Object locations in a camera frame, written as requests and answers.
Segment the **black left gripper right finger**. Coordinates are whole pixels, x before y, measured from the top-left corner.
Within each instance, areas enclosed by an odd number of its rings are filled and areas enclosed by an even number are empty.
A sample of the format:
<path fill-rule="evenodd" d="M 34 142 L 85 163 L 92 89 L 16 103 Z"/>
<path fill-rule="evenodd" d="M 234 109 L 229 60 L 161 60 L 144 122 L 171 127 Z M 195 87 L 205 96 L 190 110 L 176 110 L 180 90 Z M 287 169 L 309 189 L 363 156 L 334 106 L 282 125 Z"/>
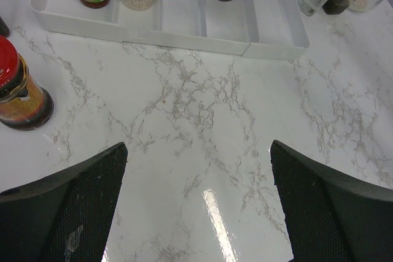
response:
<path fill-rule="evenodd" d="M 293 261 L 392 261 L 392 190 L 270 148 Z"/>

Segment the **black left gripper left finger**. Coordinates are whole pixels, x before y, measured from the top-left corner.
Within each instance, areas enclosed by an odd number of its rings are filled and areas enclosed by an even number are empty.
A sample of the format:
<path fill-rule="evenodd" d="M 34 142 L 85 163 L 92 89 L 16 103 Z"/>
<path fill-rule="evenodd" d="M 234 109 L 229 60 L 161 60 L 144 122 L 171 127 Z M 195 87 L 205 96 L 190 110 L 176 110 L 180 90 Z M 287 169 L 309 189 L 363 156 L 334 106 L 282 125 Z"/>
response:
<path fill-rule="evenodd" d="M 1 261 L 101 261 L 127 157 L 119 142 L 1 192 Z"/>

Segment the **red lid sauce jar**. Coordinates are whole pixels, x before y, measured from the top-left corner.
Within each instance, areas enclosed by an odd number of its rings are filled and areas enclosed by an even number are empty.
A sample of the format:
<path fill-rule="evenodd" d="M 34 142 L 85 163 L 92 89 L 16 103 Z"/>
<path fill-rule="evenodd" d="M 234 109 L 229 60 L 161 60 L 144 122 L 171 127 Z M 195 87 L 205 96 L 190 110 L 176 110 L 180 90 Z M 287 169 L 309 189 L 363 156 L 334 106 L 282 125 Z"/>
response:
<path fill-rule="evenodd" d="M 51 95 L 35 82 L 14 45 L 1 37 L 1 123 L 20 131 L 37 129 L 53 111 Z"/>

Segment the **round glass oil bottle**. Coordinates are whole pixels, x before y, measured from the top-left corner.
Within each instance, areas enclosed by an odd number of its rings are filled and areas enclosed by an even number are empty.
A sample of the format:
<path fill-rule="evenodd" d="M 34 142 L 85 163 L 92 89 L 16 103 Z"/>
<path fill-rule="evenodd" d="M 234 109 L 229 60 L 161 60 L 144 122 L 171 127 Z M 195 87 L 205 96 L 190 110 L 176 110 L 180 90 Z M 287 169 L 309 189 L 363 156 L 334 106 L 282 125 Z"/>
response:
<path fill-rule="evenodd" d="M 10 29 L 1 17 L 0 17 L 0 35 L 3 37 L 9 37 L 10 35 Z"/>

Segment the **white compartment organizer tray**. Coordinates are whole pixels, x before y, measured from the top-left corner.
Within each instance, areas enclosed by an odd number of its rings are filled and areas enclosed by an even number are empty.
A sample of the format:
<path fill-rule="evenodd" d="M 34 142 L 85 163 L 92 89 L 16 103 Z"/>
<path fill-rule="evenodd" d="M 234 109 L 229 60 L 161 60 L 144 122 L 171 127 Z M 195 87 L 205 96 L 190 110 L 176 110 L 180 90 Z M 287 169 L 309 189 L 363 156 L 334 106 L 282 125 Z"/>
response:
<path fill-rule="evenodd" d="M 309 47 L 297 0 L 154 0 L 135 11 L 122 0 L 101 9 L 79 0 L 30 0 L 42 28 L 114 42 L 296 60 Z"/>

